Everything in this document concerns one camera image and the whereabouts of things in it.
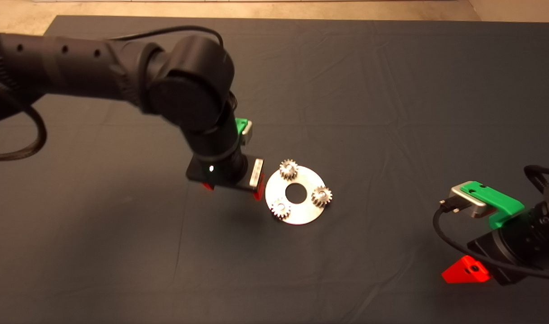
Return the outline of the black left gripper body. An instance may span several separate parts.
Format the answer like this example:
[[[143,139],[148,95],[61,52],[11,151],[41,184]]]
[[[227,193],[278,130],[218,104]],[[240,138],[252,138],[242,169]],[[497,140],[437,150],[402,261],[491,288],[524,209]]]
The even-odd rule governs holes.
[[[192,158],[186,169],[186,178],[211,188],[219,186],[258,193],[263,166],[264,159],[236,150],[226,158],[214,162]]]

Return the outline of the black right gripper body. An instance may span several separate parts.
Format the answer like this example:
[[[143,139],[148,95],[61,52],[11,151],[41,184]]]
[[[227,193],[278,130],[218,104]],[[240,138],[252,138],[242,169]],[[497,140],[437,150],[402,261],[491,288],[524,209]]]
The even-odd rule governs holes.
[[[511,218],[499,228],[468,242],[467,247],[495,261],[540,270],[547,240],[536,227],[531,209]]]

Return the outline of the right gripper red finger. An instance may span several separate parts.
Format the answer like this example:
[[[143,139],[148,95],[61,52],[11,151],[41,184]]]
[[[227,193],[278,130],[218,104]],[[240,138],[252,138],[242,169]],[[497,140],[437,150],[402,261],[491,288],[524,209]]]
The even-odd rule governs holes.
[[[484,283],[491,275],[482,263],[471,256],[463,256],[442,273],[448,284]]]

